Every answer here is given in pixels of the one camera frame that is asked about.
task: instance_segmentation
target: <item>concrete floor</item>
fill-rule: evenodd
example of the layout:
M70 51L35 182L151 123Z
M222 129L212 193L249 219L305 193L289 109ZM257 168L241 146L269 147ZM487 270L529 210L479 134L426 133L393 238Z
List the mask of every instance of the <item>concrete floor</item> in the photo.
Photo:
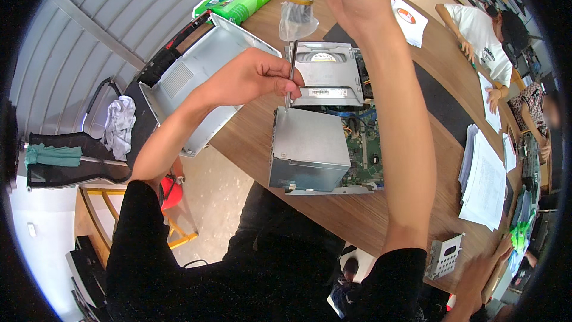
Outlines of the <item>concrete floor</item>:
M221 261L254 180L213 147L181 161L186 178L183 199L166 213L183 231L197 231L198 237L173 249L173 254L180 265L200 258L210 264ZM175 232L169 241L177 238Z

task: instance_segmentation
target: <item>wall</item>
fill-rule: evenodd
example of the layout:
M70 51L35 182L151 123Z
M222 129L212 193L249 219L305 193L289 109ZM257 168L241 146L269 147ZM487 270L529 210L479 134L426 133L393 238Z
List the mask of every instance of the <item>wall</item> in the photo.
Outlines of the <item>wall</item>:
M71 294L72 272L65 254L74 249L76 188L26 190L17 177L10 195L16 238L40 290L64 322L78 321L81 312ZM32 237L27 223L33 223Z
M17 106L21 134L63 134L83 127L101 137L106 108L116 95L104 89L82 124L97 85L114 76L125 90L141 65L191 20L200 2L67 1L75 10L44 0L20 48L10 100Z

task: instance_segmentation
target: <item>ventilation grille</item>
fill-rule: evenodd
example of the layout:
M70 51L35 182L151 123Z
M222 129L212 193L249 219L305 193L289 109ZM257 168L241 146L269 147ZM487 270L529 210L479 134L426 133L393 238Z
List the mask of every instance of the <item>ventilation grille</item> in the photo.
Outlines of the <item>ventilation grille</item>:
M169 97L174 98L193 76L184 63L177 63L173 70L161 80L161 86Z

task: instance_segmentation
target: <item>cable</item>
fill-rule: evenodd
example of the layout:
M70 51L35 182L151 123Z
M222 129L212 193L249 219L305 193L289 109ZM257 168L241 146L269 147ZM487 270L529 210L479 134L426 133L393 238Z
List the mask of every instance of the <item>cable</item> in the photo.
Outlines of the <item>cable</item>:
M191 262L187 262L185 265L183 265L182 268L186 268L186 267L189 266L190 264L194 264L195 262L198 262L198 261L203 261L203 262L205 263L205 265L208 265L208 264L209 264L206 260L199 258L198 260L191 261Z

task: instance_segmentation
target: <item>woman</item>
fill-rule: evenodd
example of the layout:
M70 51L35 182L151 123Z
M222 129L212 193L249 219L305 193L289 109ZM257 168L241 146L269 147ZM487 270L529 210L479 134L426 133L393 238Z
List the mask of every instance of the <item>woman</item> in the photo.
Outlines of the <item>woman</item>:
M560 128L560 97L558 91L546 93L533 82L518 96L509 100L509 107L521 131L530 130L540 146L540 157L547 161L552 151L548 128Z

